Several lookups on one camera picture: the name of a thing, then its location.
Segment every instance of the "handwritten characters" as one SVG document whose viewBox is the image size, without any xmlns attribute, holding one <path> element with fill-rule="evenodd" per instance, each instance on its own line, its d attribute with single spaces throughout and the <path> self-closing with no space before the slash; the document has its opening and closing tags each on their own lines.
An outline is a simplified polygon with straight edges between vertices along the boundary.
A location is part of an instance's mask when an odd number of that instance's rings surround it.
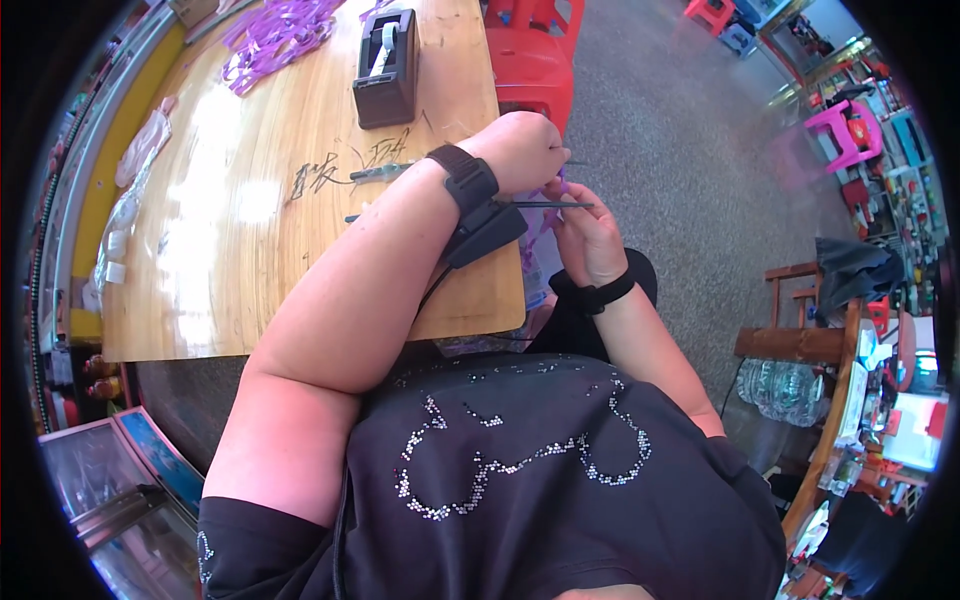
<svg viewBox="0 0 960 600">
<path fill-rule="evenodd" d="M 360 167 L 357 171 L 369 169 L 374 165 L 380 165 L 387 162 L 399 162 L 400 155 L 407 149 L 407 138 L 410 136 L 411 128 L 404 128 L 399 137 L 385 137 L 376 142 L 363 154 L 353 146 L 349 146 L 353 153 L 360 159 Z M 314 194 L 320 192 L 328 183 L 334 185 L 356 185 L 355 181 L 343 180 L 335 177 L 340 170 L 340 155 L 335 152 L 327 152 L 322 163 L 305 163 L 293 176 L 293 187 L 290 193 L 292 202 L 303 197 L 307 190 L 312 190 Z"/>
</svg>

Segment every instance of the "rhinestone design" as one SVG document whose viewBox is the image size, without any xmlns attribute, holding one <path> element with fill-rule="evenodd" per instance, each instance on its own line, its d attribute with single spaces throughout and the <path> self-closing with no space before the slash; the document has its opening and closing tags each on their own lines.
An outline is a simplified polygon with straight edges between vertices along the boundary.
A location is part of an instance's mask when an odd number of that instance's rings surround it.
<svg viewBox="0 0 960 600">
<path fill-rule="evenodd" d="M 404 448 L 403 452 L 400 453 L 400 458 L 408 463 L 410 462 L 410 457 L 414 453 L 414 446 L 423 441 L 423 433 L 427 429 L 446 429 L 446 419 L 444 419 L 444 416 L 440 414 L 440 409 L 437 408 L 437 403 L 434 401 L 432 396 L 427 395 L 426 401 L 423 403 L 423 408 L 426 409 L 426 412 L 431 416 L 431 419 L 430 422 L 421 425 L 420 429 L 410 433 L 410 439 L 407 440 L 407 447 Z"/>
<path fill-rule="evenodd" d="M 552 371 L 553 367 L 547 367 L 546 369 Z M 582 369 L 582 367 L 576 367 L 574 368 L 574 371 L 579 371 L 580 369 Z M 469 374 L 468 380 L 470 383 L 473 383 L 476 381 L 477 377 L 477 375 Z M 626 423 L 628 427 L 636 432 L 636 461 L 634 462 L 634 465 L 625 473 L 611 475 L 601 472 L 597 468 L 596 464 L 591 460 L 592 454 L 590 452 L 590 444 L 588 442 L 588 432 L 584 432 L 576 438 L 569 438 L 564 443 L 547 444 L 543 448 L 539 448 L 534 451 L 533 454 L 513 464 L 504 464 L 498 460 L 487 461 L 487 457 L 482 452 L 477 450 L 474 452 L 472 459 L 473 463 L 476 465 L 476 472 L 473 475 L 473 483 L 470 486 L 469 496 L 460 502 L 443 504 L 442 506 L 438 507 L 429 506 L 423 503 L 415 494 L 410 492 L 410 475 L 406 468 L 400 470 L 394 469 L 394 478 L 397 480 L 394 488 L 397 490 L 397 498 L 409 498 L 406 504 L 407 508 L 421 515 L 423 518 L 434 521 L 442 521 L 453 514 L 468 515 L 469 513 L 473 512 L 474 509 L 476 509 L 480 503 L 480 500 L 483 499 L 484 492 L 487 490 L 487 485 L 490 483 L 491 473 L 504 473 L 506 475 L 513 475 L 537 459 L 554 454 L 566 454 L 568 450 L 572 450 L 574 448 L 580 452 L 580 462 L 583 464 L 586 470 L 587 479 L 594 480 L 600 484 L 608 486 L 622 486 L 627 482 L 634 480 L 639 474 L 644 463 L 650 459 L 650 441 L 647 437 L 646 431 L 640 429 L 634 423 L 630 413 L 621 412 L 619 410 L 616 397 L 620 392 L 623 392 L 626 389 L 626 386 L 620 379 L 616 378 L 616 372 L 612 374 L 612 377 L 613 378 L 610 380 L 610 382 L 613 384 L 613 391 L 611 392 L 607 406 L 610 408 L 611 412 L 613 412 L 620 420 Z M 589 389 L 594 391 L 598 390 L 599 387 L 600 386 L 598 385 L 591 385 Z M 496 427 L 497 425 L 502 425 L 504 422 L 500 415 L 493 415 L 491 418 L 485 419 L 470 409 L 465 402 L 463 405 L 467 411 L 467 414 L 477 419 L 484 427 Z M 423 408 L 426 410 L 427 414 L 431 416 L 431 420 L 428 423 L 424 423 L 420 430 L 411 433 L 410 440 L 407 442 L 406 448 L 400 454 L 400 458 L 407 462 L 410 462 L 414 447 L 423 440 L 423 435 L 427 429 L 447 428 L 446 420 L 444 419 L 443 415 L 441 415 L 440 408 L 437 406 L 437 403 L 432 396 L 428 395 L 426 397 L 426 401 L 423 403 Z"/>
<path fill-rule="evenodd" d="M 474 417 L 475 419 L 479 420 L 479 421 L 480 421 L 480 424 L 483 425 L 484 427 L 496 427 L 497 425 L 502 425 L 502 424 L 503 424 L 503 418 L 501 418 L 499 415 L 493 415 L 493 417 L 490 418 L 490 419 L 484 419 L 483 417 L 481 417 L 481 416 L 478 415 L 477 413 L 475 413 L 475 412 L 473 412 L 472 410 L 470 410 L 470 407 L 467 406 L 467 403 L 466 403 L 466 402 L 464 402 L 464 408 L 467 409 L 467 414 L 468 414 L 468 415 L 470 415 L 471 417 Z"/>
<path fill-rule="evenodd" d="M 636 462 L 630 469 L 627 470 L 626 473 L 620 473 L 617 475 L 601 473 L 597 469 L 596 463 L 590 460 L 590 444 L 587 444 L 586 437 L 584 443 L 580 446 L 580 462 L 583 463 L 584 467 L 587 468 L 588 479 L 596 480 L 608 486 L 622 486 L 628 481 L 632 481 L 640 473 L 640 468 L 642 468 L 643 464 L 650 459 L 651 448 L 650 440 L 647 438 L 647 432 L 640 429 L 634 423 L 634 420 L 630 417 L 630 413 L 621 413 L 617 409 L 616 395 L 620 392 L 623 392 L 626 389 L 626 386 L 624 386 L 623 382 L 619 379 L 611 379 L 611 383 L 613 384 L 613 391 L 611 392 L 610 399 L 607 401 L 607 406 L 610 408 L 612 413 L 617 415 L 620 420 L 627 423 L 627 426 L 636 432 Z"/>
<path fill-rule="evenodd" d="M 206 585 L 206 582 L 210 581 L 210 578 L 213 577 L 213 573 L 210 571 L 204 571 L 204 564 L 213 558 L 213 550 L 210 549 L 210 544 L 206 540 L 206 532 L 198 531 L 197 532 L 197 571 L 200 573 L 200 583 Z"/>
</svg>

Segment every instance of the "display case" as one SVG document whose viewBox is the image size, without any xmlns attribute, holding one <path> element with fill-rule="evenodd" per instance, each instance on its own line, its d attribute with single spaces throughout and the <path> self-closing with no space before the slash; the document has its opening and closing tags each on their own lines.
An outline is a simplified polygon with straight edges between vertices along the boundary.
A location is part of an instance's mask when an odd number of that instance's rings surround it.
<svg viewBox="0 0 960 600">
<path fill-rule="evenodd" d="M 204 479 L 142 407 L 39 442 L 64 515 L 117 598 L 196 597 Z"/>
</svg>

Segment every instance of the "gray carpet floor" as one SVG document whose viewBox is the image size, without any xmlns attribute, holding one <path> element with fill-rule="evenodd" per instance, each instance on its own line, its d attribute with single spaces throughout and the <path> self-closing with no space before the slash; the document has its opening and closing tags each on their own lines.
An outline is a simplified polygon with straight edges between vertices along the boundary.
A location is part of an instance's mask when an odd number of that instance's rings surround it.
<svg viewBox="0 0 960 600">
<path fill-rule="evenodd" d="M 683 9 L 681 0 L 588 2 L 566 129 L 587 164 L 568 176 L 593 189 L 626 244 L 650 257 L 660 314 L 720 409 L 739 363 L 737 330 L 770 321 L 763 271 L 812 260 L 817 235 L 853 232 L 802 104 L 767 107 L 778 69 L 763 56 L 740 60 Z M 793 324 L 792 306 L 781 314 Z M 244 360 L 137 366 L 148 410 L 203 472 Z M 796 434 L 735 393 L 724 424 L 761 471 Z"/>
</svg>

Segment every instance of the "plastic bag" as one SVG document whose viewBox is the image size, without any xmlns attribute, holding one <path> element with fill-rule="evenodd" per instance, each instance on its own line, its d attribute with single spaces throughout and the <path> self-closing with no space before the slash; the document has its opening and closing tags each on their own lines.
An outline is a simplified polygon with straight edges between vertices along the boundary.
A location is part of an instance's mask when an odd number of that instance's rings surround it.
<svg viewBox="0 0 960 600">
<path fill-rule="evenodd" d="M 176 102 L 177 98 L 174 96 L 164 98 L 160 108 L 150 114 L 147 122 L 136 133 L 127 151 L 117 162 L 117 172 L 113 176 L 113 182 L 117 187 L 130 185 L 136 174 L 143 169 L 150 151 L 159 151 L 170 138 L 170 119 L 167 115 L 170 114 Z"/>
<path fill-rule="evenodd" d="M 127 239 L 133 233 L 133 224 L 140 212 L 140 199 L 143 198 L 143 190 L 147 185 L 147 174 L 150 172 L 151 163 L 156 158 L 157 150 L 158 148 L 152 148 L 147 154 L 130 189 L 120 196 L 120 200 L 110 211 L 104 235 L 100 238 L 100 248 L 97 250 L 97 264 L 93 267 L 93 273 L 90 274 L 90 279 L 83 290 L 84 308 L 87 310 L 102 312 L 104 286 L 107 281 L 113 283 L 124 281 L 126 267 L 120 260 L 127 253 Z"/>
</svg>

